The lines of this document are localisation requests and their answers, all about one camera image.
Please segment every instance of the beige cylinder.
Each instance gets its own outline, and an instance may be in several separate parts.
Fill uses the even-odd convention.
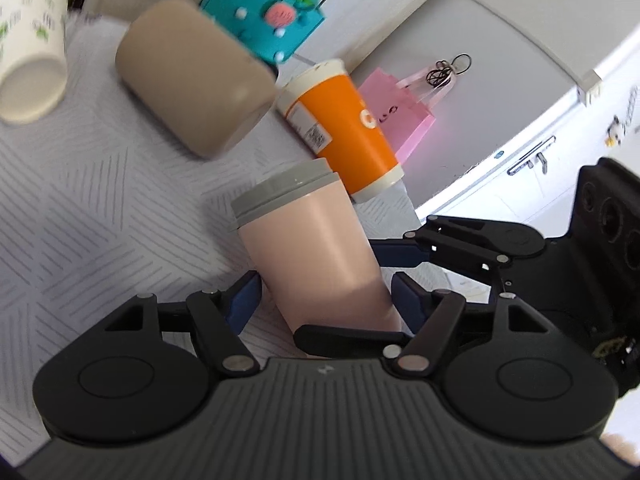
[[[193,152],[237,144],[271,107],[273,73],[189,0],[131,24],[116,54],[123,82]]]
[[[238,234],[292,332],[303,324],[400,330],[367,236],[324,158],[271,177],[232,207]]]

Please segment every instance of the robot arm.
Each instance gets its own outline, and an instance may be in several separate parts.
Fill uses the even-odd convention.
[[[398,272],[392,297],[415,336],[296,331],[301,349],[332,360],[260,370],[237,336],[260,300],[254,272],[184,303],[132,298],[38,373],[52,440],[18,473],[623,480],[632,469],[598,438],[638,385],[639,208],[640,182],[601,160],[580,173],[564,237],[431,217],[401,240],[372,240],[382,266],[431,262],[491,285],[490,301]],[[198,357],[162,331],[191,333]]]

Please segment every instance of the orange paper cup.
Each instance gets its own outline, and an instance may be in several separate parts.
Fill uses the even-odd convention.
[[[306,145],[338,173],[355,202],[372,199],[404,176],[340,59],[292,79],[276,106]]]

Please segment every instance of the small figurine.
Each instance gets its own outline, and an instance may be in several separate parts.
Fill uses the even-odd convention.
[[[613,148],[616,144],[622,144],[622,139],[626,134],[626,126],[620,122],[618,116],[613,117],[611,126],[607,129],[607,139],[604,141],[608,148]]]

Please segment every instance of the white paper cup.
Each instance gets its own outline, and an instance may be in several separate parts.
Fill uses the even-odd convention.
[[[46,115],[66,88],[68,0],[0,0],[0,119]]]

